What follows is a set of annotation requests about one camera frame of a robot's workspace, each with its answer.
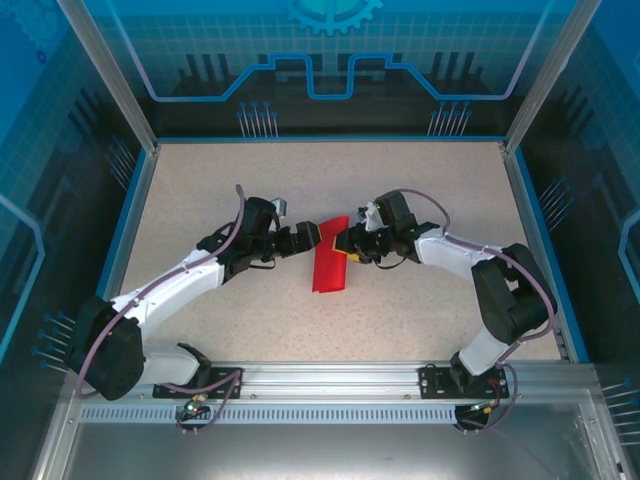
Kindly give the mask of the red paper sheet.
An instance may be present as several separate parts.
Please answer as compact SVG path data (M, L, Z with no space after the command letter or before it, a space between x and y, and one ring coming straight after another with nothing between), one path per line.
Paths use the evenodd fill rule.
M349 217L338 216L319 225L321 241L314 249L312 291L333 293L346 287L347 257L334 249L336 236L348 228Z

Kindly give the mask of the blue table edge strip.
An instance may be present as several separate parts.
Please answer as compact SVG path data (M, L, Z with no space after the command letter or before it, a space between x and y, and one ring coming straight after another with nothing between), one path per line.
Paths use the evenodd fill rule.
M116 315L112 299L119 295L144 209L157 157L142 150L127 188L96 294L80 307L69 342L69 366L79 372L92 345Z
M549 228L542 213L542 207L535 191L534 184L520 148L514 153L514 164L517 168L518 179L522 183L526 206L531 210L532 233L527 233L527 239L535 243L535 255L540 258L541 269L548 278L553 293L558 302L557 325L565 341L565 350L573 363L590 363L579 322L573 308L569 292L564 281L557 255L552 244Z

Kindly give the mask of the thin aluminium table end rail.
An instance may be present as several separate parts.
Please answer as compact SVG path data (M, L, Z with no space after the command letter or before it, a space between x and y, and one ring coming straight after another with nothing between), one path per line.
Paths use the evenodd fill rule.
M294 144L294 143L499 143L504 136L426 136L426 135L328 135L328 136L280 136L280 137L159 137L159 145L204 144Z

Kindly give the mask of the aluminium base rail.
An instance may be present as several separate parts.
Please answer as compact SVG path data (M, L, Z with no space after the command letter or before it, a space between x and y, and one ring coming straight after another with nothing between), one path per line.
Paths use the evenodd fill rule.
M239 399L263 403L338 403L338 402L427 402L433 404L471 405L487 400L422 399L417 372L427 363L214 363L212 367L243 369ZM496 398L505 406L510 400L529 404L581 403L590 398L603 398L595 368L590 364L562 361L515 361L497 367L503 369L510 397ZM219 381L238 378L236 371ZM191 393L190 389L168 384L163 374L154 373L142 378L117 396L121 401L135 398L154 398L153 386L163 385L176 391Z

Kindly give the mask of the aluminium table side rail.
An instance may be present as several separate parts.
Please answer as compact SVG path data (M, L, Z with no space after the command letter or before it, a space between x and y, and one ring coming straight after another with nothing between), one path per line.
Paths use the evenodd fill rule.
M506 148L502 149L501 154L529 249L556 300L557 313L553 332L551 332L550 335L553 336L561 361L564 363L573 363L575 361L573 345L571 339L567 339L564 332L565 318L563 304L556 288L555 278L544 246L540 224L535 215L534 203L529 197L525 177L523 176L515 154L509 153Z
M158 154L142 149L136 161L118 221L111 239L96 292L83 302L76 317L85 320L85 307L93 300L109 300L120 294L131 252L157 165Z

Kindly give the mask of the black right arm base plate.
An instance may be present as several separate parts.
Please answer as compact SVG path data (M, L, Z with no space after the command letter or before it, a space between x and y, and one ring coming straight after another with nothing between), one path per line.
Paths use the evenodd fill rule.
M462 373L450 366L427 364L417 372L422 399L473 400L510 397L503 369L491 368L479 376Z

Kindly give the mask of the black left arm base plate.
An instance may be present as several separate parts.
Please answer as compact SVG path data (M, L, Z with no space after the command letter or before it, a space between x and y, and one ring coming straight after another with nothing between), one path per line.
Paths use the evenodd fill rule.
M226 368L226 367L212 367L208 370L202 370L201 372L197 372L195 376L185 385L181 385L181 388L186 389L202 389L204 387L208 387L213 383L219 382L230 376L234 372L238 371L239 376L235 380L235 383L232 386L231 390L231 399L239 399L242 388L242 380L243 380L243 369L236 370L235 368ZM213 400L222 400L230 386L230 382L226 382L216 389L205 392L208 399ZM154 385L152 396L157 399L187 399L194 396L194 393L185 393L181 391L176 391L175 389L167 388L163 385Z

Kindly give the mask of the aluminium frame post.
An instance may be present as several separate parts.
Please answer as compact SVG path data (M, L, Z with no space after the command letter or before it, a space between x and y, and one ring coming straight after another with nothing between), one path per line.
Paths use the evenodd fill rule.
M504 152L506 154L515 154L601 2L602 0L576 0L574 8L505 136Z
M115 57L82 0L56 0L120 112L147 153L158 141Z

